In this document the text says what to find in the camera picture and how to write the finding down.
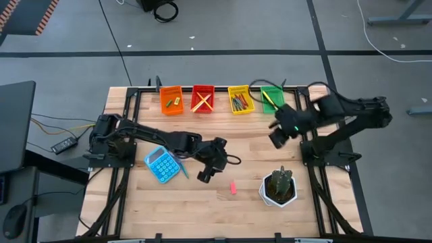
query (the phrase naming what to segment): blue calculator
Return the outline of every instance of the blue calculator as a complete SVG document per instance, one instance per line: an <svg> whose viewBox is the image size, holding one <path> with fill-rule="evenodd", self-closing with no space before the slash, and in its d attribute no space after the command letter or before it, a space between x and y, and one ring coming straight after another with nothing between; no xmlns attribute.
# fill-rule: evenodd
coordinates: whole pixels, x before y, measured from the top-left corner
<svg viewBox="0 0 432 243"><path fill-rule="evenodd" d="M179 171L180 167L171 153L163 146L157 147L144 158L153 175L162 184L167 183Z"/></svg>

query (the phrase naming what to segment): cactus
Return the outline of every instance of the cactus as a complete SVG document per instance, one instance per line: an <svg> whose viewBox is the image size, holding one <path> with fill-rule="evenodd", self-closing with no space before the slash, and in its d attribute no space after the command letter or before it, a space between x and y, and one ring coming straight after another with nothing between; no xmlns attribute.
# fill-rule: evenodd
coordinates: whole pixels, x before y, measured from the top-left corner
<svg viewBox="0 0 432 243"><path fill-rule="evenodd" d="M284 196L291 186L292 171L286 171L283 166L280 170L271 173L271 185L276 189L276 194Z"/></svg>

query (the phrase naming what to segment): potted plant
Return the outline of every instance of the potted plant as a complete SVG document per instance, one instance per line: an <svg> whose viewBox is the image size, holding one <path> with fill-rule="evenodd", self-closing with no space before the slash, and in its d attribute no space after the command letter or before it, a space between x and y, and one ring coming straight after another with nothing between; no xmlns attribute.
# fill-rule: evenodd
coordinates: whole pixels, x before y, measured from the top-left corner
<svg viewBox="0 0 432 243"><path fill-rule="evenodd" d="M259 194L267 206L284 207L297 198L296 180L283 166L263 178Z"/></svg>

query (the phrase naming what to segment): yellow bin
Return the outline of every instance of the yellow bin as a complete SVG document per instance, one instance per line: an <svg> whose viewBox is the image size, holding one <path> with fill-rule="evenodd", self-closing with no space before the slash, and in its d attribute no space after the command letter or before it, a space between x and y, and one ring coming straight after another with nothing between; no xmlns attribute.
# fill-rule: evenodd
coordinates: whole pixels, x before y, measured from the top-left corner
<svg viewBox="0 0 432 243"><path fill-rule="evenodd" d="M229 103L231 104L231 111L234 115L247 114L251 113L255 110L254 101L250 98L249 95L249 85L241 85L241 86L231 86L228 87L228 95L229 95ZM236 111L234 109L232 98L236 98L236 95L243 95L244 99L248 103L248 106L245 110Z"/></svg>

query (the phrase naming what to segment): soil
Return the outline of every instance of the soil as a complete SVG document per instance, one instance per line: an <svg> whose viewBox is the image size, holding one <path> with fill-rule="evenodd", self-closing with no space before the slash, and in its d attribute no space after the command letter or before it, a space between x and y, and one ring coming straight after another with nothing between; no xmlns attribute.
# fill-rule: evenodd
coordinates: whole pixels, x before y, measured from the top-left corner
<svg viewBox="0 0 432 243"><path fill-rule="evenodd" d="M288 193L285 195L276 194L276 188L271 185L271 176L265 178L264 186L265 186L265 195L269 198L273 199L275 202L279 204L284 204L288 202L294 196L294 183L291 180L290 189L288 189Z"/></svg>

